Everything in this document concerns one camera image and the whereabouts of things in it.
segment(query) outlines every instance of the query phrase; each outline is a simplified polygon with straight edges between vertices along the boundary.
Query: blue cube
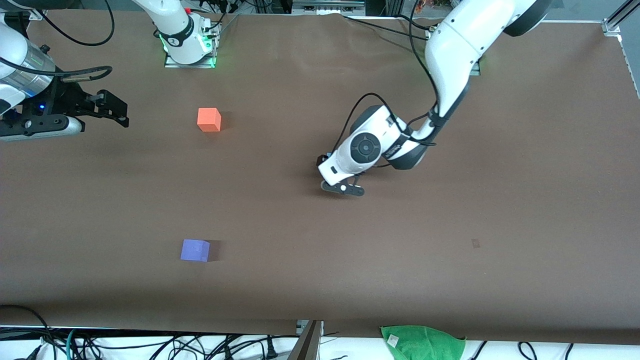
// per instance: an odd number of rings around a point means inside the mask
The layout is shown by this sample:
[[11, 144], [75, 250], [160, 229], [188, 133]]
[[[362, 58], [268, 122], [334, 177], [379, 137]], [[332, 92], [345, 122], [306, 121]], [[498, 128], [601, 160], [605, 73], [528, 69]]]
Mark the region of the blue cube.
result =
[[209, 260], [209, 242], [204, 240], [184, 239], [180, 260], [201, 261]]

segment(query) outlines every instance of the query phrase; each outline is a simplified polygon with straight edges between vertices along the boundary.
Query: green towel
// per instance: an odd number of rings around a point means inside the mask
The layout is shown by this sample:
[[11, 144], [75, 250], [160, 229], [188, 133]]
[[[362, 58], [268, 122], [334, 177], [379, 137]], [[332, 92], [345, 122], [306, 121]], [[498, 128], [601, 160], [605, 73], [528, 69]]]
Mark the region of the green towel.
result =
[[460, 360], [466, 340], [426, 326], [382, 327], [382, 337], [396, 360]]

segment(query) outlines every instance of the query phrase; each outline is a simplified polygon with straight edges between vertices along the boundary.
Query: robotic arm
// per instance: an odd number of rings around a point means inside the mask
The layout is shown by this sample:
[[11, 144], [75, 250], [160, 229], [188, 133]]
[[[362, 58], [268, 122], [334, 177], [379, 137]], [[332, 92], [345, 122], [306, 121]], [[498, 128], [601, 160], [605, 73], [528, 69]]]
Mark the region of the robotic arm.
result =
[[[200, 61], [213, 50], [211, 20], [187, 13], [179, 0], [133, 0], [154, 21], [164, 50], [179, 64]], [[0, 140], [74, 135], [84, 131], [77, 116], [89, 115], [113, 119], [129, 126], [127, 104], [101, 90], [97, 95], [82, 91], [77, 81], [52, 76], [62, 72], [47, 55], [48, 47], [38, 48], [23, 34], [7, 26], [4, 13], [35, 8], [63, 9], [71, 0], [0, 0]], [[22, 105], [22, 113], [14, 107]]]
[[398, 170], [420, 163], [427, 148], [458, 107], [468, 89], [473, 64], [500, 33], [522, 35], [544, 18], [551, 0], [464, 0], [430, 34], [424, 55], [433, 79], [436, 104], [418, 130], [413, 130], [384, 106], [367, 108], [353, 123], [350, 135], [318, 169], [322, 189], [362, 196], [364, 189], [348, 183], [382, 157]]

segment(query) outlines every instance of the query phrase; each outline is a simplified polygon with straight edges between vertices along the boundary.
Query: orange cube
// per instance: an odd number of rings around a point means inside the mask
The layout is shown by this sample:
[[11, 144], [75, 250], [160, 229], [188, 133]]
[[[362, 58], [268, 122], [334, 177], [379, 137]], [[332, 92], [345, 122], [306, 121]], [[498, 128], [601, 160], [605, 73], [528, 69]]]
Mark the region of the orange cube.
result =
[[205, 133], [220, 131], [222, 116], [217, 108], [198, 109], [198, 127]]

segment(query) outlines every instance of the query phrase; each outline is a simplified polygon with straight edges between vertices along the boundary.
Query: white cloth tag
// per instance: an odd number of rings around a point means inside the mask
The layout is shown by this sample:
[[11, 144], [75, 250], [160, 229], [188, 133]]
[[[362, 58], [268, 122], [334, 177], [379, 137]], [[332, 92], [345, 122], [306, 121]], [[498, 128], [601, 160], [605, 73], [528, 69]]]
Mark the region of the white cloth tag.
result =
[[391, 347], [396, 348], [396, 345], [398, 345], [398, 340], [400, 340], [400, 338], [398, 338], [396, 335], [389, 335], [389, 339], [387, 340], [387, 343]]

